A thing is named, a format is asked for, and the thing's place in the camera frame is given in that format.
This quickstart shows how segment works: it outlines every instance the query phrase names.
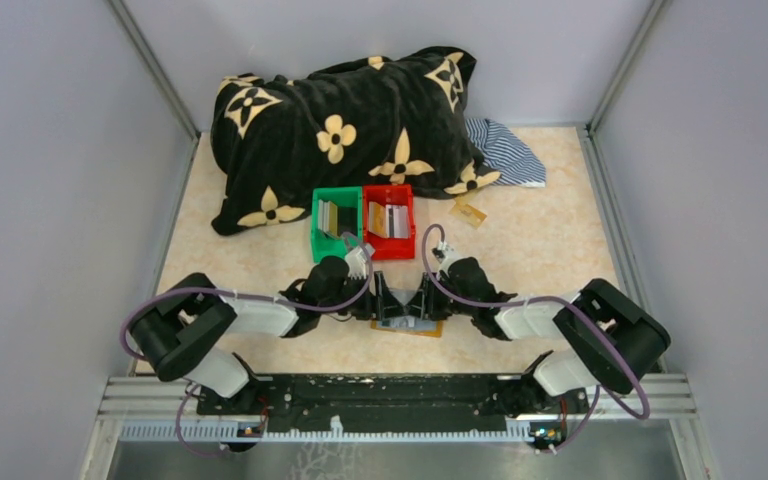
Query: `black blanket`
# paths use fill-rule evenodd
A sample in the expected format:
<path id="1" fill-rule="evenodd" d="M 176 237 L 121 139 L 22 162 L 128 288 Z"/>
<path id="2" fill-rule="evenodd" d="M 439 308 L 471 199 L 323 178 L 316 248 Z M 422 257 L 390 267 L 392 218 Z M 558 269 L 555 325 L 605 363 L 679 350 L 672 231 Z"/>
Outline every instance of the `black blanket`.
<path id="1" fill-rule="evenodd" d="M 232 235 L 302 219 L 319 187 L 407 183 L 416 195 L 451 198 L 495 181 L 464 125 L 475 63 L 431 47 L 303 80 L 225 78 L 211 142 L 228 180 L 213 228 Z"/>

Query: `white wall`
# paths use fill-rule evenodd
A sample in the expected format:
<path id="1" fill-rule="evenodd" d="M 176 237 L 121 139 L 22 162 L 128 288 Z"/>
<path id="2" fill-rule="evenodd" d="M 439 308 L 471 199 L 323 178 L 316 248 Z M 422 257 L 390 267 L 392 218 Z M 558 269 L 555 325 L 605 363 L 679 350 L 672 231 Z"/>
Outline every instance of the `white wall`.
<path id="1" fill-rule="evenodd" d="M 103 1 L 0 2 L 0 478 L 77 475 L 188 148 Z"/>
<path id="2" fill-rule="evenodd" d="M 723 478 L 768 478 L 768 2 L 675 2 L 597 140 Z"/>
<path id="3" fill-rule="evenodd" d="M 650 0 L 127 0 L 203 129 L 225 75 L 305 76 L 431 45 L 476 58 L 468 113 L 513 124 L 589 120 Z"/>

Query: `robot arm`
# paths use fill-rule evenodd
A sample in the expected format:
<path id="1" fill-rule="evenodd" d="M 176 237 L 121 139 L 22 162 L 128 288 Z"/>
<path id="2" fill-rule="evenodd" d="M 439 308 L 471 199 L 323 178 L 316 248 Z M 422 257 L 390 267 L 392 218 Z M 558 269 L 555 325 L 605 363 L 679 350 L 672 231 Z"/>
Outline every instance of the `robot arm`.
<path id="1" fill-rule="evenodd" d="M 550 396 L 576 388 L 604 385 L 627 394 L 632 385 L 614 358 L 596 336 L 564 305 L 529 303 L 529 299 L 497 292 L 478 261 L 464 258 L 450 245 L 440 242 L 433 250 L 440 262 L 441 283 L 457 296 L 478 302 L 507 302 L 498 308 L 460 305 L 473 324 L 486 336 L 502 340 L 538 336 L 565 338 L 572 347 L 541 357 L 533 365 L 535 380 Z M 640 379 L 649 372 L 670 345 L 667 331 L 639 306 L 605 280 L 594 279 L 578 292 L 562 298 L 582 310 L 604 332 L 611 344 Z"/>
<path id="2" fill-rule="evenodd" d="M 366 285 L 366 268 L 366 256 L 355 248 L 345 259 L 326 257 L 311 269 L 307 279 L 293 282 L 272 303 L 215 295 L 179 295 L 143 312 L 131 323 L 129 332 L 161 381 L 186 378 L 230 398 L 256 378 L 240 357 L 214 346 L 222 335 L 302 335 L 316 328 L 320 314 L 286 303 L 336 305 Z M 189 287 L 216 288 L 203 273 L 194 273 L 171 290 Z"/>

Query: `card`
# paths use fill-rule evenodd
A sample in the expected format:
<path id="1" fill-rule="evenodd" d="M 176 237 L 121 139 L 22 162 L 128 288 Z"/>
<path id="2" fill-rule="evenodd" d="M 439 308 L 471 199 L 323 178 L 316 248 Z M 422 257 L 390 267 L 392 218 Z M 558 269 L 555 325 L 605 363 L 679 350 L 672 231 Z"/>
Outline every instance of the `card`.
<path id="1" fill-rule="evenodd" d="M 340 238 L 339 225 L 339 211 L 337 210 L 337 204 L 328 202 L 328 235 L 331 238 Z"/>
<path id="2" fill-rule="evenodd" d="M 367 229 L 381 238 L 387 235 L 387 209 L 383 205 L 369 202 L 369 215 L 366 217 Z"/>
<path id="3" fill-rule="evenodd" d="M 422 320 L 414 317 L 391 318 L 379 322 L 373 320 L 369 322 L 369 327 L 373 330 L 384 332 L 406 333 L 408 335 L 419 335 L 422 337 L 440 338 L 443 336 L 442 321 Z"/>
<path id="4" fill-rule="evenodd" d="M 472 225 L 472 228 L 480 227 L 484 219 L 487 218 L 486 213 L 472 205 L 458 205 L 457 203 L 449 210 L 449 215 L 454 215 L 459 220 Z"/>

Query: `blue striped shirt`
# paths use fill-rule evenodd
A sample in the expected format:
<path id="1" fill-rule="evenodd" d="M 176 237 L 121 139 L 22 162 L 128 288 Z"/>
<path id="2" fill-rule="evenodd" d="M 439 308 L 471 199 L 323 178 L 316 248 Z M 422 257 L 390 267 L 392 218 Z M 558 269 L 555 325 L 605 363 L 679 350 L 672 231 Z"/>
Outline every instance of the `blue striped shirt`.
<path id="1" fill-rule="evenodd" d="M 494 185 L 546 186 L 546 167 L 508 127 L 486 118 L 467 118 L 466 129 L 484 154 L 484 164 L 502 173 Z"/>

